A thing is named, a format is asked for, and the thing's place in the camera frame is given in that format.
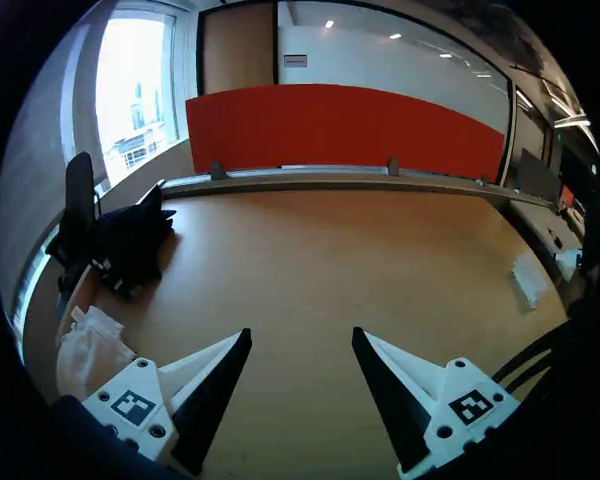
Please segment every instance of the black object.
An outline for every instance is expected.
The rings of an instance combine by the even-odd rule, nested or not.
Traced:
[[[46,252],[55,257],[65,273],[58,280],[65,304],[82,272],[91,264],[102,272],[102,282],[125,300],[132,290],[160,278],[158,247],[171,232],[174,210],[162,210],[162,193],[155,186],[137,205],[102,215],[94,209],[91,157],[76,155],[66,169],[66,207],[59,232]]]
[[[525,194],[556,202],[562,185],[560,179],[526,148],[522,149],[515,183]]]
[[[65,267],[64,275],[58,279],[62,302],[69,300],[89,264],[86,233],[96,221],[94,195],[98,198],[98,214],[102,213],[100,197],[94,189],[91,156],[87,152],[77,154],[66,166],[65,184],[65,209],[58,225],[59,232],[46,248],[46,253]]]
[[[407,472],[429,453],[423,435],[431,416],[375,353],[359,326],[354,328],[351,346],[374,396],[402,471]]]
[[[175,210],[162,210],[162,192],[155,186],[139,204],[98,219],[87,249],[111,291],[129,300],[137,286],[162,277],[158,248],[171,232],[174,214]]]
[[[250,350],[251,329],[245,328],[231,350],[172,417],[180,438],[171,454],[194,475],[202,471],[202,462],[214,440]]]

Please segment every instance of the wooden desk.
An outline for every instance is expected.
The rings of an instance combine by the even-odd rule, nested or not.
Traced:
[[[526,306],[511,267],[530,249],[481,198],[289,191],[164,207],[178,212],[163,279],[137,305],[104,289],[96,304],[159,366],[252,329],[207,479],[396,479],[351,349],[354,326],[440,365],[467,356],[492,374],[565,320],[548,278],[538,308]]]

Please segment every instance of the white wall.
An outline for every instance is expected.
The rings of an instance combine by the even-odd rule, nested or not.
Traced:
[[[507,96],[471,69],[401,40],[362,31],[281,26],[280,83],[363,86],[420,98],[506,135]],[[285,68],[284,54],[306,54],[307,68]]]

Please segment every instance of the window frame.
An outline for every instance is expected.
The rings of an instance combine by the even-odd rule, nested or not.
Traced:
[[[110,20],[118,19],[139,19],[164,22],[164,16],[167,16],[171,23],[170,28],[168,29],[170,30],[171,35],[165,35],[163,39],[163,55],[161,65],[161,94],[163,102],[163,114],[166,120],[165,124],[167,140],[167,145],[164,151],[166,151],[172,146],[177,145],[180,141],[189,137],[189,132],[186,125],[185,101],[187,99],[187,94],[190,93],[188,91],[190,89],[187,89],[187,86],[190,83],[194,83],[195,78],[187,77],[186,51],[187,48],[190,47],[190,39],[192,38],[191,31],[193,29],[193,25],[197,23],[197,19],[195,18],[197,17],[197,14],[193,15],[192,12],[184,10],[183,8],[170,6],[163,3],[123,1],[116,5],[115,10],[108,18],[107,23]],[[94,130],[98,136],[99,144],[97,115],[94,115],[94,123]],[[143,160],[142,165],[158,157],[161,153],[163,152],[158,153],[153,158]],[[124,182],[124,180],[128,178],[131,173],[133,173],[142,165],[135,164],[129,168],[126,164],[125,157],[125,167],[128,171],[122,179],[118,180],[117,183]]]

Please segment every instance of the black cable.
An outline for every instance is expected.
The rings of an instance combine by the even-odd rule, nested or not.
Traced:
[[[516,389],[520,385],[531,380],[531,378],[534,375],[539,374],[543,370],[546,370],[547,368],[549,368],[551,366],[551,363],[553,362],[553,360],[554,360],[554,354],[551,352],[549,352],[544,357],[540,358],[540,360],[538,360],[536,363],[534,363],[532,366],[530,366],[528,369],[526,369],[520,375],[518,375],[516,378],[514,378],[511,381],[511,383],[508,386],[506,386],[506,388],[505,388],[506,392],[508,394],[512,394],[513,392],[515,392]]]

